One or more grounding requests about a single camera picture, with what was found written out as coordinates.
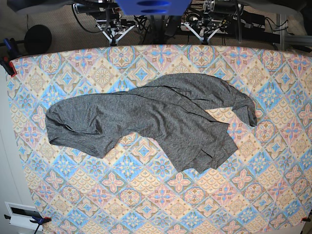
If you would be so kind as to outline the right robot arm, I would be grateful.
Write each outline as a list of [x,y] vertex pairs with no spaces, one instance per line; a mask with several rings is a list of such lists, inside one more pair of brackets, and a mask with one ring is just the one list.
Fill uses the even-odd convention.
[[77,14],[92,16],[97,23],[98,32],[107,38],[110,46],[117,46],[118,42],[136,25],[134,21],[122,18],[121,8],[113,0],[76,0],[71,8],[79,26],[90,34],[94,34],[95,31],[87,30],[82,26]]

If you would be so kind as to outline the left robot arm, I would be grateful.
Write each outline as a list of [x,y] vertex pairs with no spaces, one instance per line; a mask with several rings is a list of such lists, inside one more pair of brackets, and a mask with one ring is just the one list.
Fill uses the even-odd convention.
[[201,44],[209,44],[218,32],[226,34],[231,25],[234,26],[232,34],[239,43],[242,42],[242,4],[236,0],[205,0],[202,10],[194,8],[195,5],[189,5],[182,25],[191,31]]

